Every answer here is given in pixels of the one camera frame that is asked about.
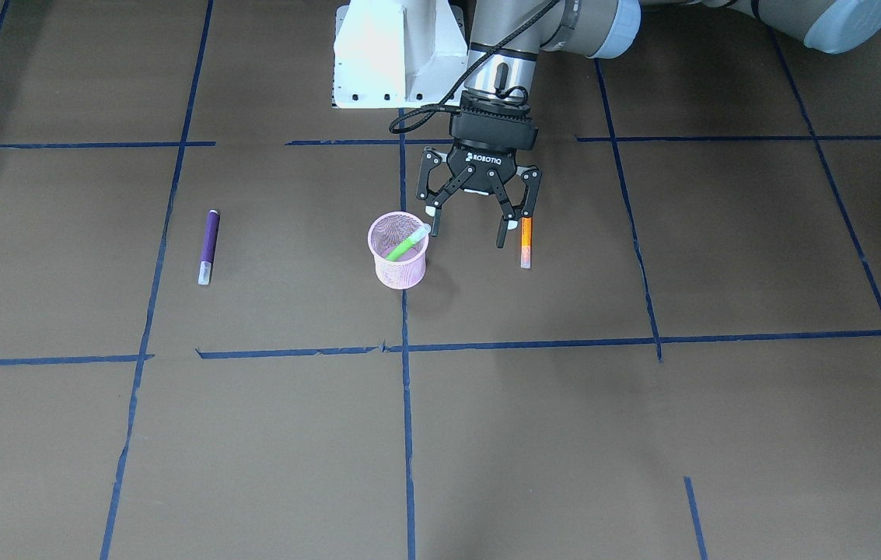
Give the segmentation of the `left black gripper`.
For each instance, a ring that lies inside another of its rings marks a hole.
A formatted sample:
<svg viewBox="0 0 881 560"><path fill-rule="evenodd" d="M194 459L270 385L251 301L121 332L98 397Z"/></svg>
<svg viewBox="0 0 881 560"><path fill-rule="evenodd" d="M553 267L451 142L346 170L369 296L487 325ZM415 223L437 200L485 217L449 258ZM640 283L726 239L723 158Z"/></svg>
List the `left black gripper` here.
<svg viewBox="0 0 881 560"><path fill-rule="evenodd" d="M522 219L533 217L542 180L539 167L517 163L519 150L532 149L537 139L528 93L461 93L449 131L453 138L450 152L423 149L420 159L418 199L431 216L430 237L438 236L442 207L456 192L494 195L502 213L496 245L502 249L507 232ZM431 173L440 166L447 166L451 175L434 189L430 187ZM522 201L517 205L505 190L514 177L524 184Z"/></svg>

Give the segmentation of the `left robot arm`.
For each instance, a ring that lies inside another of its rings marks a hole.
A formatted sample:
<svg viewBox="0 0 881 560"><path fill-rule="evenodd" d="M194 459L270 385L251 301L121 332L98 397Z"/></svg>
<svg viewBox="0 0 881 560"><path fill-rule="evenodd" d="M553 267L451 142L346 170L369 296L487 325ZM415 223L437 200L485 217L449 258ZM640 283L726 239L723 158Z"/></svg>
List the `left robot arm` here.
<svg viewBox="0 0 881 560"><path fill-rule="evenodd" d="M537 127L530 118L530 85L540 52L614 59L635 42L642 24L640 1L481 1L467 48L467 68L440 100L412 110L416 125L449 114L452 148L426 149L418 199L436 236L442 207L459 191L494 196L505 234L535 213L540 171L516 162L530 150Z"/></svg>

